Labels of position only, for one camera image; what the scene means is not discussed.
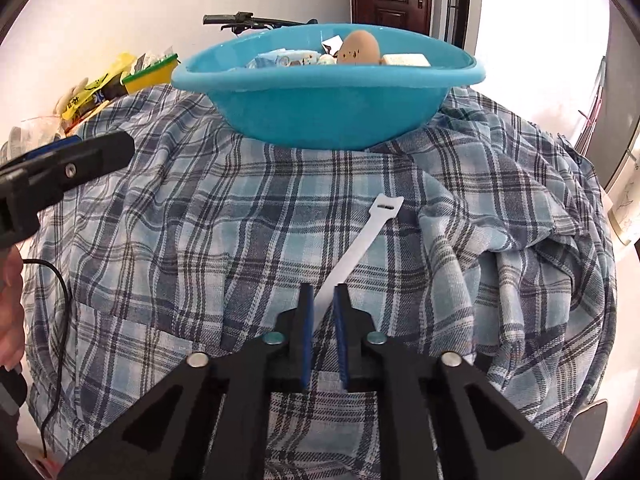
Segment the plaid cloth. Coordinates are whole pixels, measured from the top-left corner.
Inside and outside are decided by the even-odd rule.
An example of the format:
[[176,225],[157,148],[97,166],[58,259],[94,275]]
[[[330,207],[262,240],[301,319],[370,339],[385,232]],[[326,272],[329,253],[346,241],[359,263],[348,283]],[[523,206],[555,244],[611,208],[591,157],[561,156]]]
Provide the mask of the plaid cloth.
[[[318,290],[380,193],[404,196],[348,279],[354,306],[417,352],[490,357],[487,377],[553,442],[593,399],[614,338],[612,246],[590,163],[470,89],[427,127],[364,152],[291,150],[233,131],[203,95],[157,86],[90,120],[130,166],[43,214],[31,253],[70,284],[60,412],[78,452],[193,351],[221,356]],[[63,319],[49,270],[24,291],[40,423]],[[311,393],[271,404],[268,478],[380,476],[372,394],[341,390],[330,315]]]

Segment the egg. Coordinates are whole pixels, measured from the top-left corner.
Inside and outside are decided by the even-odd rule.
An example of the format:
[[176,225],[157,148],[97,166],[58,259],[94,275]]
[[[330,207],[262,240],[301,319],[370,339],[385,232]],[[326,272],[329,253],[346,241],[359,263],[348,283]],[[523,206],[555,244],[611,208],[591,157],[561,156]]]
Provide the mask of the egg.
[[378,40],[366,30],[354,30],[348,35],[338,51],[338,65],[380,64]]

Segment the black cable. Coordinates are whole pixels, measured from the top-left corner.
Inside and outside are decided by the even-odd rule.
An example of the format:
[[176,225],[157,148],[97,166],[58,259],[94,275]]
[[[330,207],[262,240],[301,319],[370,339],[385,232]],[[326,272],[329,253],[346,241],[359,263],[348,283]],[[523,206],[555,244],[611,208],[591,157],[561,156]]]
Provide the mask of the black cable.
[[[60,273],[60,271],[56,268],[55,265],[53,265],[52,263],[49,263],[46,260],[41,260],[39,258],[27,258],[26,260],[23,260],[23,263],[43,265],[51,269],[53,273],[56,275],[56,278],[58,279],[58,281],[60,282],[60,285],[62,286],[62,293],[65,297],[65,310],[63,313],[62,338],[60,339],[59,346],[58,346],[58,376],[56,378],[56,395],[53,401],[53,406],[51,407],[51,409],[49,410],[49,413],[47,413],[47,416],[44,418],[44,420],[42,421],[42,424],[40,425],[40,437],[42,439],[42,455],[44,458],[46,458],[47,445],[44,441],[44,430],[46,429],[47,424],[49,423],[51,418],[57,412],[58,407],[60,405],[60,395],[62,394],[62,367],[64,364],[64,356],[66,355],[66,340],[69,337],[69,324],[71,320],[71,295],[69,294],[69,291],[66,288],[65,279],[62,277],[62,273]],[[55,323],[56,321],[55,312],[54,312],[53,320]]]

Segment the person's hand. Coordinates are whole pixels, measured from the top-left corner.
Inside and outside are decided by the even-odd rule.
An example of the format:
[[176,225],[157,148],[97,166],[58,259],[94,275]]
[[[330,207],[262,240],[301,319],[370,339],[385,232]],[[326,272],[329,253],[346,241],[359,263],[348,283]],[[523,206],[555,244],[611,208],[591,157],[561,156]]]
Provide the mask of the person's hand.
[[0,293],[0,366],[12,370],[24,354],[24,309],[22,297],[22,257],[11,248],[4,269],[0,269],[4,288]]

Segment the blue plastic basin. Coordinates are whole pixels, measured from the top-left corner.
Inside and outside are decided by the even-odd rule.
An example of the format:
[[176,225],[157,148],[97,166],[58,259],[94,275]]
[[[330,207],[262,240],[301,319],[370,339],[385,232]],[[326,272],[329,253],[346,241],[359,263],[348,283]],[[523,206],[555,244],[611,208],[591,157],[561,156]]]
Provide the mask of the blue plastic basin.
[[[382,54],[422,53],[431,67],[295,66],[244,69],[276,48],[321,51],[321,41],[371,32]],[[218,44],[172,75],[176,88],[204,92],[246,136],[292,148],[360,150],[428,121],[449,89],[484,80],[463,50],[422,34],[372,25],[284,27]]]

